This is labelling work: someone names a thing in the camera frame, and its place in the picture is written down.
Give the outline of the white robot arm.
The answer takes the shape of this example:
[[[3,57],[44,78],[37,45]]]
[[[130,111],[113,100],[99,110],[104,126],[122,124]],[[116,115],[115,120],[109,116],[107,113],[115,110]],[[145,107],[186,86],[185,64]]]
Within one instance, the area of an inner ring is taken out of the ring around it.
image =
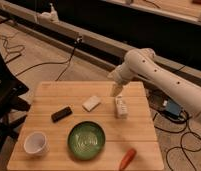
[[[124,62],[109,74],[116,84],[112,92],[119,94],[118,87],[127,85],[136,75],[141,75],[201,124],[201,87],[157,65],[153,61],[155,56],[150,48],[129,50],[124,56]]]

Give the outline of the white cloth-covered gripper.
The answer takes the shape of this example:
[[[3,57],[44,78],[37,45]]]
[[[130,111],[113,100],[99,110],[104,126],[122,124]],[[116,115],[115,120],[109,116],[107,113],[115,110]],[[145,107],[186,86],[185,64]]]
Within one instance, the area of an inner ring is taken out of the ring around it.
[[[127,85],[133,79],[133,73],[126,65],[119,65],[108,74],[108,78],[116,83],[112,85],[110,93],[111,97],[116,97],[122,92],[122,85]]]

